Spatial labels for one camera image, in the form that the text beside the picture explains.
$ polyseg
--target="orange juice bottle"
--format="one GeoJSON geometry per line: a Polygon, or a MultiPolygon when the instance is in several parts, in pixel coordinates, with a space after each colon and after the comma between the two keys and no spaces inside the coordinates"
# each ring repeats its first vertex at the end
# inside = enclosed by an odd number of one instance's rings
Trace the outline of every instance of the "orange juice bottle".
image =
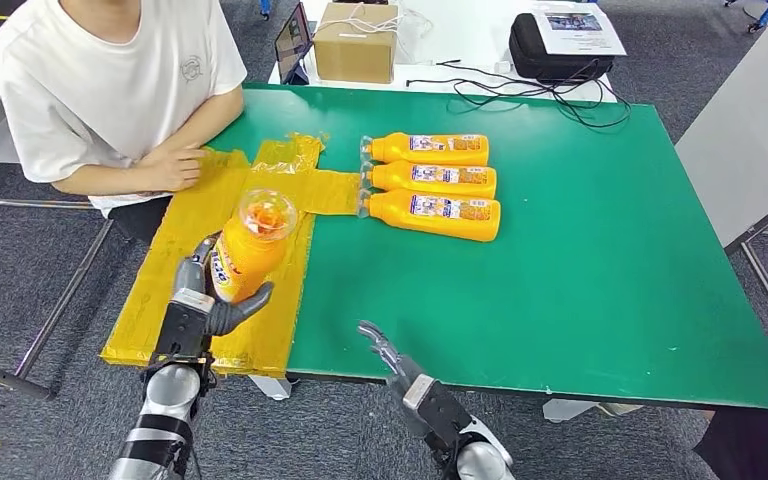
{"type": "Polygon", "coordinates": [[[392,227],[490,242],[499,232],[502,206],[496,200],[464,195],[362,191],[358,216],[367,215],[392,227]]]}
{"type": "Polygon", "coordinates": [[[433,165],[487,165],[490,144],[484,135],[407,135],[391,133],[384,138],[363,137],[362,156],[390,163],[407,160],[433,165]]]}
{"type": "Polygon", "coordinates": [[[238,303],[257,291],[283,260],[296,217],[293,204],[278,192],[243,195],[210,254],[208,269],[219,298],[238,303]]]}
{"type": "Polygon", "coordinates": [[[364,162],[361,178],[365,188],[454,193],[470,197],[496,196],[496,170],[490,167],[417,165],[398,160],[386,165],[364,162]]]}

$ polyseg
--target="green table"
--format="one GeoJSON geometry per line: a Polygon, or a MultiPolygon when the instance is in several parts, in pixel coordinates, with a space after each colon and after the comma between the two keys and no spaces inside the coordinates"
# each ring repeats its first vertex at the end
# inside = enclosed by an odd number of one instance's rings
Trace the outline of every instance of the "green table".
{"type": "Polygon", "coordinates": [[[545,100],[247,86],[246,105],[212,146],[324,133],[320,168],[357,171],[362,135],[483,133],[499,172],[489,244],[317,218],[289,371],[386,376],[366,319],[452,385],[768,408],[767,338],[654,108],[596,131],[545,100]]]}

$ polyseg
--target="black bag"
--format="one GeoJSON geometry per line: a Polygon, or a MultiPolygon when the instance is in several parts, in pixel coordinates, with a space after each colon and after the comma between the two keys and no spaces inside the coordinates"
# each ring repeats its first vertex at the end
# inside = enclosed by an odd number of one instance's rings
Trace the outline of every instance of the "black bag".
{"type": "Polygon", "coordinates": [[[508,46],[519,76],[541,83],[582,83],[601,77],[614,65],[613,56],[547,54],[537,21],[530,13],[514,19],[508,46]]]}

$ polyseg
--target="black pants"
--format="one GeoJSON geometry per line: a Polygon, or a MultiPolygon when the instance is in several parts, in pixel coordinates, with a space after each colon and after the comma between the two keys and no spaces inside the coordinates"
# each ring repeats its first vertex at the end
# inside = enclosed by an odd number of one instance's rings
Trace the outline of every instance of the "black pants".
{"type": "Polygon", "coordinates": [[[163,221],[166,208],[172,197],[161,197],[143,203],[116,207],[108,217],[122,230],[126,236],[136,238],[147,244],[151,243],[154,234],[163,221]]]}
{"type": "Polygon", "coordinates": [[[717,411],[694,450],[721,480],[768,480],[768,411],[717,411]]]}

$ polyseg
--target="cardboard box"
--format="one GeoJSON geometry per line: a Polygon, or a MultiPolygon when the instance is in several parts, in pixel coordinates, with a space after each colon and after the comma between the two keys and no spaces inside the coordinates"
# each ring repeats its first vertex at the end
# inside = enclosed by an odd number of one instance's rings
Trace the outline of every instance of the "cardboard box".
{"type": "Polygon", "coordinates": [[[321,26],[313,36],[319,78],[346,82],[392,82],[393,57],[396,55],[394,32],[367,33],[348,22],[326,22],[357,18],[378,25],[396,18],[398,14],[395,5],[329,3],[322,15],[321,26]]]}

